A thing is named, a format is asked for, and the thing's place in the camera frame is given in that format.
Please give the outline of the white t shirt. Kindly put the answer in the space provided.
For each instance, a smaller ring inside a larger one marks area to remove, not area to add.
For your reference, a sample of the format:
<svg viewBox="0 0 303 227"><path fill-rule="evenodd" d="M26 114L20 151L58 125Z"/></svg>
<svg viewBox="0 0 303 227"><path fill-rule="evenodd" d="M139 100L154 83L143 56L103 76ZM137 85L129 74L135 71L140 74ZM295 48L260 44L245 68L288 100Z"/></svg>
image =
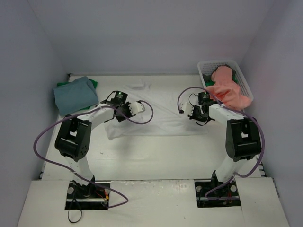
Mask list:
<svg viewBox="0 0 303 227"><path fill-rule="evenodd" d="M109 140L126 136L191 136L208 133L205 126L198 126L195 121L178 113L179 92L156 90L151 83L144 80L137 84L124 85L122 91L128 94L127 100L130 102L148 102L154 110L154 116L145 125L134 124L128 120L105 123Z"/></svg>

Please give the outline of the white laundry basket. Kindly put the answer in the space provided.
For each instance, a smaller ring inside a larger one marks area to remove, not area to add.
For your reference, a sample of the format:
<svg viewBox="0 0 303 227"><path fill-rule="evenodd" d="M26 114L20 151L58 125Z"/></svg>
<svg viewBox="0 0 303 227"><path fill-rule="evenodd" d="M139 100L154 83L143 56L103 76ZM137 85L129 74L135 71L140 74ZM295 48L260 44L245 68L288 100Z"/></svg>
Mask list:
<svg viewBox="0 0 303 227"><path fill-rule="evenodd" d="M235 71L235 78L237 80L237 84L241 88L241 94L248 97L251 101L253 101L254 96L251 92L251 89L236 61L230 59L220 59L220 60L208 60L208 61L200 61L197 64L198 72L202 81L202 85L206 88L204 75L211 76L214 70L219 66L228 65L232 70Z"/></svg>

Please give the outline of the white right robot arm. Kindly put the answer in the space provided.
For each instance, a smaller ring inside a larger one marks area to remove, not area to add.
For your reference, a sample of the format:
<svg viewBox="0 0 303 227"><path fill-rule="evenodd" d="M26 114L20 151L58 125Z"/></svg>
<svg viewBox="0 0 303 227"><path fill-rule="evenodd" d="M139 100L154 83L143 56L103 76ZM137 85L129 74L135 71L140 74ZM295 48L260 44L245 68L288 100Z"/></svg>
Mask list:
<svg viewBox="0 0 303 227"><path fill-rule="evenodd" d="M210 191L220 195L227 188L226 182L234 177L242 166L261 153L261 140L257 125L244 114L228 110L210 98L207 92L197 94L197 105L191 105L188 117L202 126L211 120L222 124L226 129L226 157L212 174Z"/></svg>

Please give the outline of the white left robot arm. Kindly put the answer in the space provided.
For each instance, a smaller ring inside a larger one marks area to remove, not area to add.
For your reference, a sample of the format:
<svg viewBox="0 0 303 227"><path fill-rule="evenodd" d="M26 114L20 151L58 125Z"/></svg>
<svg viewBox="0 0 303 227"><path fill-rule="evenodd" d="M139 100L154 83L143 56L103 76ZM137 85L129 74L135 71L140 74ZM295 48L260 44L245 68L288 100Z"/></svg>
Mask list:
<svg viewBox="0 0 303 227"><path fill-rule="evenodd" d="M71 118L65 116L61 123L55 148L65 157L68 167L74 173L73 182L78 186L78 194L87 199L93 196L95 187L91 182L95 181L89 163L87 153L90 147L91 132L99 125L112 119L118 121L131 117L129 109L130 102L127 102L128 94L116 91L115 96L110 100L104 100L88 113Z"/></svg>

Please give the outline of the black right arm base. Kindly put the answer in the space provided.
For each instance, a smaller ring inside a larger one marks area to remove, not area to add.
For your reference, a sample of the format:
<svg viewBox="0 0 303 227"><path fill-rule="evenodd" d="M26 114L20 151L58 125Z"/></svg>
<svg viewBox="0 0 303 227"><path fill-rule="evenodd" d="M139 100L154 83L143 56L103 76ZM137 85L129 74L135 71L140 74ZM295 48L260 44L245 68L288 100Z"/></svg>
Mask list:
<svg viewBox="0 0 303 227"><path fill-rule="evenodd" d="M240 196L235 180L232 180L226 186L211 192L207 196L205 196L207 192L222 183L210 180L195 181L194 184L198 208L227 208L241 206Z"/></svg>

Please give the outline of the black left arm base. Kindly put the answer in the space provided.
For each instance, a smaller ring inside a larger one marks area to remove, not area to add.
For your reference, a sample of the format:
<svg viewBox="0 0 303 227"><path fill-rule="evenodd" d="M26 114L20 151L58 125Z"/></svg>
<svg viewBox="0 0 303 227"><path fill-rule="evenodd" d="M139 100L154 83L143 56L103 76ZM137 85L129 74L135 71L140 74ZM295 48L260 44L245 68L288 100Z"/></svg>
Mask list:
<svg viewBox="0 0 303 227"><path fill-rule="evenodd" d="M65 210L108 210L110 191L95 185L69 182Z"/></svg>

